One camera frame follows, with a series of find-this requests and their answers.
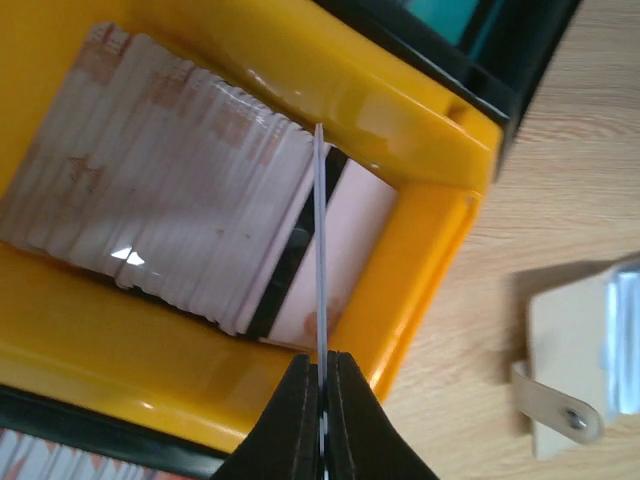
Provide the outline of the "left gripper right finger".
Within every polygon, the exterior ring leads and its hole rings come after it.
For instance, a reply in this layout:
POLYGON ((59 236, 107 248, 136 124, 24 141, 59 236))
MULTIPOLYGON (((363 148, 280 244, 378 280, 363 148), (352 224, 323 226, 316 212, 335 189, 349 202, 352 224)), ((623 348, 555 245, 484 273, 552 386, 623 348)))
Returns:
POLYGON ((327 367, 329 477, 437 480, 396 431, 354 357, 330 351, 327 367))

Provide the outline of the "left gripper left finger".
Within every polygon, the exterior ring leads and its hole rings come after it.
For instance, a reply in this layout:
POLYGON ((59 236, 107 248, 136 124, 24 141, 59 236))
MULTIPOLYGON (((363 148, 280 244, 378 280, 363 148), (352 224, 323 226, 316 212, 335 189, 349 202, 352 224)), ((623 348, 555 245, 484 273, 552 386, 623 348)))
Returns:
POLYGON ((245 440, 212 476, 230 479, 318 479, 317 366, 294 356, 245 440))

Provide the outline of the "beige card holder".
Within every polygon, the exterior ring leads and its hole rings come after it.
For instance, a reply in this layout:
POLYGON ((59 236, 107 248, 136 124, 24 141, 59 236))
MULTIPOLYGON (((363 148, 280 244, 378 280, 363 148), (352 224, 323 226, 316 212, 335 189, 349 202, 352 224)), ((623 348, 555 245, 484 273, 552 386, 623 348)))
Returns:
POLYGON ((593 444, 618 417, 638 415, 638 255, 530 270, 516 285, 527 347, 510 377, 534 457, 593 444))

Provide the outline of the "white credit card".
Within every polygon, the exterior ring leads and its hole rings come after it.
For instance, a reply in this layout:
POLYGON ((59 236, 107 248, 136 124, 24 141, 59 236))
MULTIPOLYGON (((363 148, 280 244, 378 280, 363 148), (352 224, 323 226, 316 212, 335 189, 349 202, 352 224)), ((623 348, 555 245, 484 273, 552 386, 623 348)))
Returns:
POLYGON ((320 478, 329 479, 328 472, 328 407, 326 386, 328 377, 328 281, 326 272, 326 156, 324 132, 316 124, 313 138, 314 224, 316 255, 316 343, 319 391, 319 464, 320 478))

